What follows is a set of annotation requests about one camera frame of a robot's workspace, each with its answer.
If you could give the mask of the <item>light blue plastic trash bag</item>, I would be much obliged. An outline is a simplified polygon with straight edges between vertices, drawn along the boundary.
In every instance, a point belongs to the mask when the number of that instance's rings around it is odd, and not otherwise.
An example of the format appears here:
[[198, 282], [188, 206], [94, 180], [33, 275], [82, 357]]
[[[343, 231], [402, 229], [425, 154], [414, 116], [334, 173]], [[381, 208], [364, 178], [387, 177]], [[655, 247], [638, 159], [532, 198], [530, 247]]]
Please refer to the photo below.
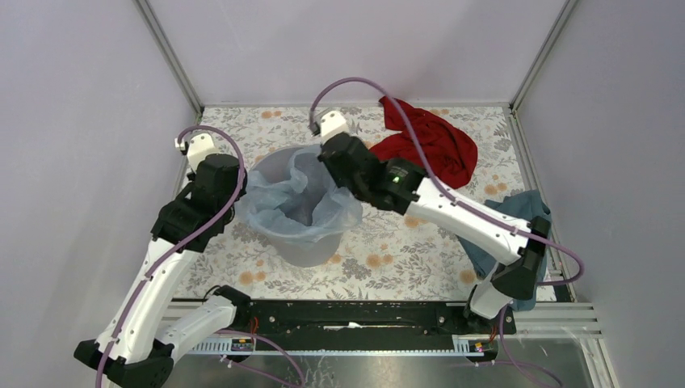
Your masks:
[[303, 248], [360, 224], [361, 203], [335, 184], [320, 151], [291, 146], [266, 155], [248, 172], [237, 215], [252, 230]]

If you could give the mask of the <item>grey plastic trash bin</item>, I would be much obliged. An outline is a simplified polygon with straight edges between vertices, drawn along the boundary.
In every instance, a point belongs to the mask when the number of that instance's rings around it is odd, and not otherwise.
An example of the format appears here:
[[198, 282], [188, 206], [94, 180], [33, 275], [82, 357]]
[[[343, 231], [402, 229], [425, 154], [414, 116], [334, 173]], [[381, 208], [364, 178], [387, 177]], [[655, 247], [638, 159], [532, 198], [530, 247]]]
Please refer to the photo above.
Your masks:
[[338, 249], [343, 232], [330, 225], [341, 214], [332, 183], [316, 160], [317, 147], [291, 146], [256, 162], [248, 175], [244, 219], [287, 263], [310, 268]]

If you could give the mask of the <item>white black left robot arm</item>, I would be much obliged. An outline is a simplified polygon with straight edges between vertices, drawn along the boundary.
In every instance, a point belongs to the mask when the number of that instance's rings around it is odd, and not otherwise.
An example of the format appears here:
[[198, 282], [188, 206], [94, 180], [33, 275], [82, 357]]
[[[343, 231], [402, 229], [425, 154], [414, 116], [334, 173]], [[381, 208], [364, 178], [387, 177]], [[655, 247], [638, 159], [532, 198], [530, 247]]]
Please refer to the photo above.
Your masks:
[[74, 351], [78, 361], [96, 372], [97, 387], [106, 382], [161, 387], [179, 359], [212, 333], [248, 327], [250, 297], [221, 286], [205, 304], [158, 329], [187, 270], [233, 220], [233, 203], [245, 188], [242, 157], [209, 154], [191, 182], [160, 210], [126, 301], [97, 338], [83, 340]]

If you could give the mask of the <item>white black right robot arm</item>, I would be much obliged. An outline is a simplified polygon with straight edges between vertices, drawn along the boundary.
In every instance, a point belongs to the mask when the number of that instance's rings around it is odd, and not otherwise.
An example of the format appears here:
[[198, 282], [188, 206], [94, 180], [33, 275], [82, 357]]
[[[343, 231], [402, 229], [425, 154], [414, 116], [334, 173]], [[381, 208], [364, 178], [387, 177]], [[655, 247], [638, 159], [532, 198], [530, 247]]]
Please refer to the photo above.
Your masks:
[[508, 216], [432, 180], [402, 158], [382, 162], [357, 137], [325, 135], [318, 156], [334, 182], [372, 207], [429, 221], [491, 255], [496, 264], [464, 309], [465, 326], [482, 333], [514, 300], [534, 297], [549, 223]]

